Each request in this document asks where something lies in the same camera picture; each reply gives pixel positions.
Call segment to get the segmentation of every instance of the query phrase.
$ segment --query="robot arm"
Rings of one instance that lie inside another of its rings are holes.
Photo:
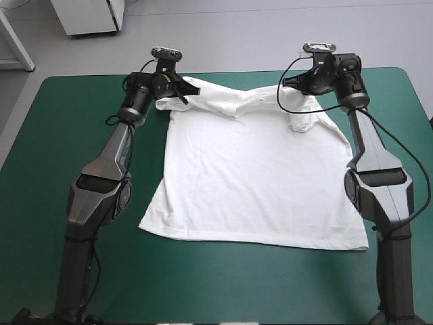
[[[126,78],[127,95],[116,115],[116,129],[101,154],[83,168],[70,186],[68,225],[53,317],[35,318],[28,309],[22,309],[12,324],[89,321],[84,312],[91,298],[88,289],[95,257],[94,243],[98,229],[113,222],[131,198],[131,175],[126,161],[135,129],[144,124],[154,100],[179,97],[187,104],[184,96],[200,92],[175,72],[175,65],[182,58],[180,51],[155,47],[152,55],[158,61],[156,72],[132,72]]]
[[[385,149],[367,115],[369,96],[361,77],[361,59],[353,53],[334,55],[335,49],[332,44],[304,44],[301,58],[313,58],[313,67],[284,79],[283,86],[308,95],[333,91],[348,114],[355,156],[347,165],[346,194],[378,231],[380,312],[370,324],[424,324],[413,313],[410,225],[392,231],[413,212],[412,180],[401,161]]]

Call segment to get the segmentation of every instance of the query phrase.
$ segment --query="white fabric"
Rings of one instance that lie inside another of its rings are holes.
[[[172,110],[164,178],[140,228],[180,240],[321,249],[368,247],[344,192],[350,144],[326,115],[288,114],[276,86],[239,91],[185,77],[199,96],[158,100]],[[321,109],[284,88],[290,110]]]

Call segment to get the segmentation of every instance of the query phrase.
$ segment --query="t-shirt hem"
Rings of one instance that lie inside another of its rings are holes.
[[[238,232],[203,232],[197,230],[182,230],[175,227],[159,226],[142,221],[139,228],[151,232],[155,235],[167,237],[175,240],[189,241],[230,241],[230,242],[255,242],[260,244],[271,244],[278,246],[290,246],[298,248],[325,249],[331,251],[365,251],[369,248],[368,240],[365,236],[357,234],[357,238],[338,240],[318,240],[287,236],[272,236],[264,234],[238,233]]]

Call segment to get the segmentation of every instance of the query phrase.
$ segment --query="gray floor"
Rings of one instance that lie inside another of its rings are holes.
[[[0,73],[0,166],[44,79],[126,74],[154,45],[182,50],[179,72],[217,72],[283,70],[304,41],[335,43],[364,66],[405,69],[433,116],[433,1],[127,0],[123,30],[88,39],[67,37],[49,0],[4,12],[37,67]]]

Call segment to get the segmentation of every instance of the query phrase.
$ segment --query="black cable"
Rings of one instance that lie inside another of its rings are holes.
[[[149,63],[152,63],[152,62],[155,62],[155,59],[152,59],[152,60],[147,61],[147,62],[146,62],[146,63],[141,67],[140,72],[143,72],[144,68],[145,68]],[[123,82],[122,82],[122,89],[123,89],[123,91],[124,91],[125,93],[128,93],[127,88],[126,88],[126,83],[127,83],[128,77],[129,77],[129,74],[128,74],[124,79],[123,79]]]
[[[110,120],[112,118],[116,117],[118,120],[116,122],[111,123]],[[129,140],[131,141],[130,145],[129,145],[129,157],[128,157],[128,161],[127,161],[127,165],[124,171],[124,174],[122,176],[122,179],[120,180],[121,182],[125,181],[128,178],[128,173],[129,173],[129,168],[131,166],[131,160],[133,157],[133,146],[134,146],[134,133],[133,130],[135,129],[135,126],[132,122],[130,121],[126,121],[123,120],[122,118],[120,118],[118,115],[111,115],[106,119],[106,124],[108,126],[114,126],[117,125],[119,123],[124,123],[126,125],[128,125],[128,134],[129,134]],[[114,215],[116,213],[116,204],[117,204],[117,200],[118,200],[118,196],[120,195],[120,191],[117,194],[117,196],[115,197],[114,201],[113,201],[113,206],[112,209],[108,210],[107,213],[102,217],[101,221],[98,223],[96,230],[94,231],[92,238],[91,238],[91,251],[92,251],[92,255],[96,260],[96,264],[97,264],[97,275],[96,275],[96,280],[95,280],[95,284],[93,285],[93,289],[91,291],[91,294],[89,295],[89,298],[87,299],[87,304],[90,303],[90,301],[92,300],[93,296],[95,295],[97,286],[99,284],[99,279],[101,278],[101,262],[99,260],[99,257],[97,256],[97,252],[96,252],[96,246],[95,246],[95,241],[97,240],[97,232],[99,230],[99,228],[101,227],[102,223],[104,222],[105,218],[107,217],[108,213],[110,211],[112,211],[113,214],[113,218]]]
[[[427,184],[427,200],[424,203],[424,205],[419,208],[416,212],[412,213],[408,219],[404,220],[403,222],[399,223],[395,227],[393,227],[390,231],[388,231],[386,234],[383,235],[384,238],[391,238],[391,234],[395,232],[396,230],[401,229],[408,223],[412,222],[418,215],[421,214],[422,211],[424,211],[430,204],[430,201],[432,199],[432,189],[430,184],[430,178],[428,177],[427,171],[422,165],[421,161],[406,147],[395,135],[391,134],[383,125],[381,125],[368,111],[362,110],[362,109],[356,109],[357,111],[361,112],[365,116],[367,116],[374,124],[376,124],[383,132],[385,132],[391,139],[393,139],[419,166],[422,173],[424,174],[424,178],[426,179]]]
[[[141,67],[140,72],[143,72],[144,68],[145,68],[149,63],[151,63],[151,62],[155,62],[155,59],[152,59],[152,60],[147,61],[147,62],[146,62],[146,63]]]
[[[278,87],[277,87],[277,103],[278,106],[286,111],[289,112],[291,114],[312,114],[312,113],[317,113],[317,112],[326,112],[327,110],[333,110],[334,108],[337,107],[343,107],[344,105],[336,105],[336,106],[332,106],[329,108],[325,108],[323,110],[312,110],[309,112],[292,112],[291,110],[287,110],[285,109],[279,102],[279,87],[281,85],[281,81],[283,80],[284,76],[286,75],[286,73],[288,72],[288,70],[290,70],[290,68],[297,62],[301,60],[301,58],[298,58],[296,60],[294,60],[289,66],[288,68],[284,71],[284,73],[281,75],[281,77],[279,78],[279,82],[278,82]],[[384,238],[391,238],[391,234],[393,232],[395,232],[396,230],[401,229],[402,227],[404,227],[405,225],[407,225],[408,223],[410,223],[411,221],[413,221],[418,215],[421,214],[422,211],[424,211],[430,204],[430,201],[432,199],[432,189],[431,189],[431,184],[430,184],[430,178],[428,177],[427,171],[424,168],[424,166],[422,165],[421,161],[408,149],[408,147],[406,147],[397,137],[395,137],[393,134],[391,134],[391,132],[389,132],[387,129],[385,129],[385,127],[383,125],[381,125],[370,113],[368,113],[368,111],[366,111],[364,108],[352,108],[349,109],[348,114],[353,111],[356,110],[358,112],[361,112],[362,114],[364,114],[365,116],[367,116],[371,122],[373,122],[374,124],[376,124],[383,132],[385,132],[387,135],[389,135],[391,137],[391,139],[393,139],[401,148],[403,148],[403,150],[418,164],[418,166],[420,167],[422,173],[424,174],[424,177],[426,179],[426,184],[427,184],[427,200],[426,203],[424,203],[424,205],[419,208],[416,212],[412,213],[408,219],[404,220],[403,222],[401,222],[400,224],[396,225],[395,227],[391,228],[390,231],[388,231],[387,233],[385,233],[383,235]]]
[[[281,81],[283,80],[283,78],[284,78],[284,76],[286,75],[286,73],[288,72],[288,70],[290,70],[290,68],[295,64],[295,63],[297,63],[297,61],[299,61],[299,60],[301,60],[301,58],[298,58],[298,59],[296,59],[296,60],[294,60],[288,67],[287,67],[287,69],[283,72],[283,74],[281,75],[281,77],[279,78],[279,81],[278,81],[278,87],[277,87],[277,103],[278,103],[278,106],[282,109],[282,110],[284,110],[285,112],[287,112],[287,113],[291,113],[291,114],[312,114],[312,113],[320,113],[320,112],[326,112],[326,111],[328,111],[328,110],[333,110],[334,108],[338,108],[338,107],[342,107],[342,105],[335,105],[335,106],[332,106],[332,107],[328,107],[328,108],[324,108],[324,109],[322,109],[322,110],[310,110],[310,111],[308,111],[308,112],[299,112],[299,111],[296,111],[296,110],[288,110],[287,108],[284,108],[282,105],[281,105],[281,103],[279,102],[279,88],[280,88],[280,85],[281,85]]]

